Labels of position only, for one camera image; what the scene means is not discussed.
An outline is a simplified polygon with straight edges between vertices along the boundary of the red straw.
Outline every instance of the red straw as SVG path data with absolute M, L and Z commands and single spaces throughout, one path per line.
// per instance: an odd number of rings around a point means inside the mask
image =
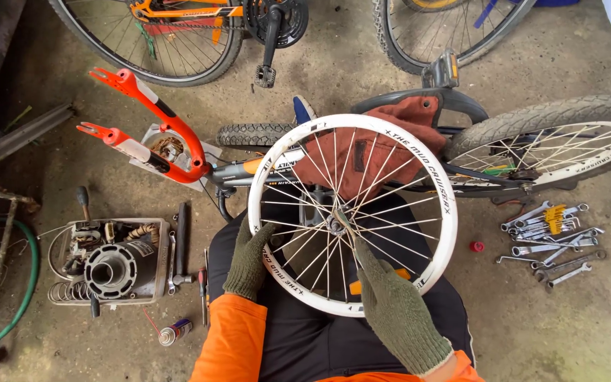
M 162 334 L 159 332 L 159 329 L 157 329 L 157 325 L 155 325 L 155 323 L 152 322 L 152 318 L 150 318 L 150 316 L 147 315 L 147 311 L 145 310 L 145 308 L 142 309 L 142 312 L 145 313 L 145 317 L 147 317 L 147 319 L 150 321 L 150 324 L 152 324 L 152 326 L 155 327 L 155 330 L 157 330 L 157 335 L 161 336 Z

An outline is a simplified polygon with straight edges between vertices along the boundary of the orange bicycle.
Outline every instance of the orange bicycle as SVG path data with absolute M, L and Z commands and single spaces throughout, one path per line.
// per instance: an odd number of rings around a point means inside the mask
M 164 86 L 216 80 L 248 31 L 266 46 L 254 82 L 271 88 L 275 49 L 306 32 L 305 0 L 49 0 L 84 43 L 117 67 Z

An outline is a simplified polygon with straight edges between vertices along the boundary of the green hose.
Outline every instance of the green hose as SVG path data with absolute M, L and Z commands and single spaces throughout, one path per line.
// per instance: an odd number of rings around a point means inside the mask
M 0 218 L 0 221 L 6 221 L 6 218 Z M 20 221 L 14 220 L 13 225 L 21 229 L 22 233 L 25 234 L 27 240 L 30 243 L 30 250 L 32 251 L 32 270 L 30 271 L 30 280 L 27 283 L 27 291 L 25 291 L 25 297 L 22 299 L 21 307 L 18 308 L 16 315 L 13 320 L 6 325 L 6 327 L 0 332 L 0 340 L 13 329 L 18 321 L 21 320 L 22 315 L 25 313 L 25 309 L 30 305 L 32 299 L 32 293 L 35 292 L 35 286 L 37 285 L 37 278 L 39 277 L 39 247 L 37 245 L 37 238 L 32 234 L 32 231 Z

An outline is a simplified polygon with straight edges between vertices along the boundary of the green knit glove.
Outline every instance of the green knit glove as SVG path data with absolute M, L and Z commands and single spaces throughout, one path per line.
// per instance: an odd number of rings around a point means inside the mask
M 364 268 L 357 271 L 362 305 L 374 333 L 414 375 L 423 377 L 442 366 L 454 350 L 435 329 L 416 287 L 388 262 L 377 260 L 360 237 L 355 252 Z
M 263 247 L 275 232 L 275 225 L 268 223 L 251 237 L 249 219 L 244 217 L 240 234 L 235 242 L 235 254 L 223 289 L 238 294 L 245 299 L 256 301 L 256 293 L 261 289 L 266 278 L 266 266 L 263 265 Z

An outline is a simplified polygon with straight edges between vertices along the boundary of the red cloth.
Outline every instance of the red cloth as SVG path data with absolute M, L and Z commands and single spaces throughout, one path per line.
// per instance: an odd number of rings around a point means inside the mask
M 447 143 L 446 138 L 432 127 L 437 125 L 439 106 L 440 99 L 438 97 L 408 97 L 395 105 L 385 105 L 371 109 L 367 112 L 367 115 L 402 127 L 414 137 L 417 137 L 431 152 L 437 154 Z M 334 134 L 336 134 L 336 147 L 334 147 Z M 335 175 L 341 181 L 338 194 L 347 201 L 358 195 L 360 189 L 362 191 L 366 190 L 375 179 L 379 181 L 388 174 L 391 175 L 369 190 L 367 199 L 377 195 L 383 185 L 392 179 L 403 184 L 410 182 L 422 168 L 421 162 L 401 143 L 397 144 L 395 151 L 390 155 L 397 142 L 390 137 L 379 134 L 374 144 L 375 136 L 376 133 L 373 131 L 361 128 L 357 130 L 353 127 L 336 128 L 334 133 L 327 133 L 318 137 L 319 147 L 315 139 L 306 143 L 305 149 L 310 157 L 303 157 L 301 161 L 294 165 L 293 171 L 296 172 L 304 184 L 319 184 L 331 188 L 330 179 L 325 172 L 325 169 L 327 169 L 332 182 L 336 182 L 334 180 Z M 412 158 L 414 158 L 413 161 L 400 168 Z

